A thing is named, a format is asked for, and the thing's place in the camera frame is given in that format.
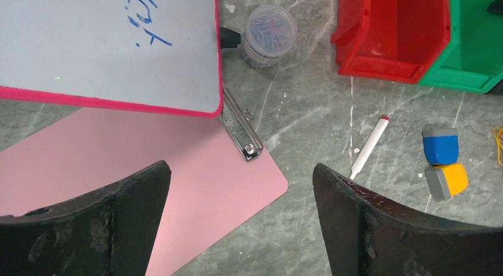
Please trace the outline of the green plastic bin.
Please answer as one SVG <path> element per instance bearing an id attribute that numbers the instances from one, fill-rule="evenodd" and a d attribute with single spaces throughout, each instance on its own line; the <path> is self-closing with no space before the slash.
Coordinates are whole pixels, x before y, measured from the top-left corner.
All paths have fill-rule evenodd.
<path id="1" fill-rule="evenodd" d="M 502 80 L 502 16 L 487 11 L 496 0 L 450 0 L 451 42 L 420 85 L 490 92 Z"/>

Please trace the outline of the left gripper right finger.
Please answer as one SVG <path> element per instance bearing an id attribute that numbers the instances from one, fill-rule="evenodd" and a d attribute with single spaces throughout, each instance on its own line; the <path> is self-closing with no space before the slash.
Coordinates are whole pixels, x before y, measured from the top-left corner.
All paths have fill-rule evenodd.
<path id="1" fill-rule="evenodd" d="M 502 228 L 414 210 L 321 163 L 312 181 L 333 275 L 502 274 Z"/>

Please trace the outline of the yellow eraser block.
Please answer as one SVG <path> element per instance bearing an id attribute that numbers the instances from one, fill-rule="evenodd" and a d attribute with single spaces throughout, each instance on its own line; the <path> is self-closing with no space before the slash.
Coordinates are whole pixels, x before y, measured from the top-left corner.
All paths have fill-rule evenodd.
<path id="1" fill-rule="evenodd" d="M 424 173 L 431 196 L 436 201 L 450 199 L 469 185 L 466 169 L 460 163 L 430 166 Z"/>

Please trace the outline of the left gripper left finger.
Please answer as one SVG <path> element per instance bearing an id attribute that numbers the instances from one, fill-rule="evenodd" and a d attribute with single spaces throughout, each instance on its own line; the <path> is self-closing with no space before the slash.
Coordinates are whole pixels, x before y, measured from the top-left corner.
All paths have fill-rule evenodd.
<path id="1" fill-rule="evenodd" d="M 1 217 L 2 275 L 145 275 L 170 187 L 158 161 L 122 180 Z"/>

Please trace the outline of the red plastic bin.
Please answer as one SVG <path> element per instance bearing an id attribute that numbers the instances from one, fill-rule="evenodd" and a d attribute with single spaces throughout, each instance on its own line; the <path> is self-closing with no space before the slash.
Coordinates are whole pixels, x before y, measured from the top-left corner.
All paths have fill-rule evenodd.
<path id="1" fill-rule="evenodd" d="M 340 75 L 416 84 L 450 41 L 450 0 L 338 0 Z"/>

